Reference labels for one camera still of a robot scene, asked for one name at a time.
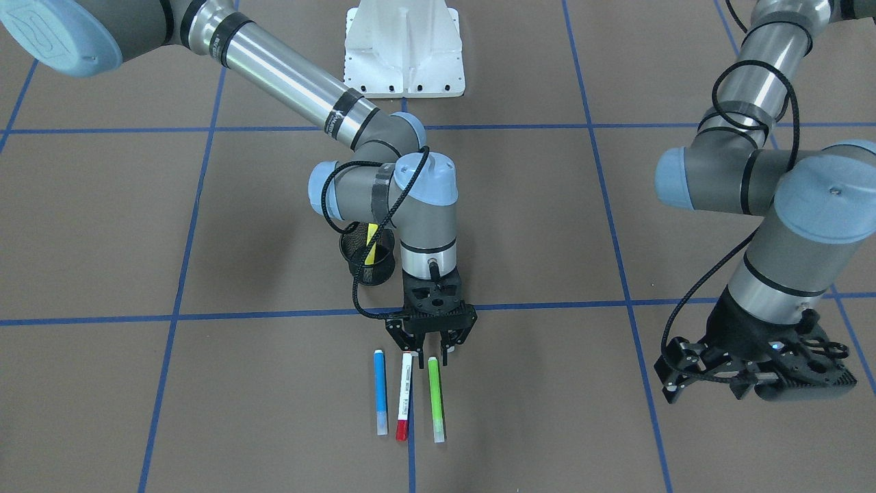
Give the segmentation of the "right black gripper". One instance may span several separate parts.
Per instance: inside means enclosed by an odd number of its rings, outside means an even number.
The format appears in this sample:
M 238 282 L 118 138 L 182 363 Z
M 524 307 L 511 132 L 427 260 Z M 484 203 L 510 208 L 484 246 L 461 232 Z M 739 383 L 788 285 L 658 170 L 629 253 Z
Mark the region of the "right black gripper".
M 478 319 L 473 305 L 463 299 L 463 283 L 458 269 L 438 281 L 402 274 L 404 305 L 385 321 L 392 340 L 403 351 L 418 356 L 425 368 L 423 346 L 428 333 L 440 333 L 441 365 L 448 365 L 448 353 L 463 344 Z

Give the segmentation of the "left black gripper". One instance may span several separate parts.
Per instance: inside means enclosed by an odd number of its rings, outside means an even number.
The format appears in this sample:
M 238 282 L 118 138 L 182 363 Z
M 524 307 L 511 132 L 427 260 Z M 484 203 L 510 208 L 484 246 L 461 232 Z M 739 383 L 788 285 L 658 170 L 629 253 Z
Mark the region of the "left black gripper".
M 777 325 L 747 313 L 723 291 L 697 342 L 667 341 L 654 364 L 667 402 L 696 381 L 729 386 L 736 399 L 753 390 L 766 401 L 837 399 L 857 385 L 842 360 L 848 347 L 831 341 L 820 315 L 805 309 L 799 322 Z

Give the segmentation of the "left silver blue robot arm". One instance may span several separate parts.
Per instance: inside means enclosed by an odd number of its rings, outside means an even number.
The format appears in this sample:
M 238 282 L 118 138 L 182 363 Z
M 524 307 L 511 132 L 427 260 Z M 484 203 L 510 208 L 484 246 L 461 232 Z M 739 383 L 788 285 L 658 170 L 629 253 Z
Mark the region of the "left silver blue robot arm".
M 727 385 L 737 399 L 834 399 L 856 386 L 845 344 L 829 339 L 816 304 L 874 233 L 874 144 L 766 149 L 790 110 L 791 78 L 827 25 L 872 18 L 873 1 L 760 1 L 736 63 L 717 78 L 711 107 L 688 147 L 655 171 L 661 202 L 688 210 L 761 216 L 736 246 L 743 258 L 709 315 L 704 337 L 661 337 L 654 368 L 667 402 L 695 381 Z

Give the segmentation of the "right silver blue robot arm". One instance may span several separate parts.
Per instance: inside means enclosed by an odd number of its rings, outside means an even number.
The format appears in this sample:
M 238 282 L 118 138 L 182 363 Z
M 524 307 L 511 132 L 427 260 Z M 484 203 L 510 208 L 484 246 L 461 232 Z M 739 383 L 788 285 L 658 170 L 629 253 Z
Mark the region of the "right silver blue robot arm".
M 309 198 L 352 243 L 354 308 L 420 367 L 428 335 L 443 363 L 466 343 L 478 315 L 458 270 L 456 164 L 429 149 L 416 116 L 385 112 L 232 1 L 3 1 L 2 25 L 36 62 L 75 78 L 165 47 L 210 58 L 344 144 L 351 159 L 316 165 Z

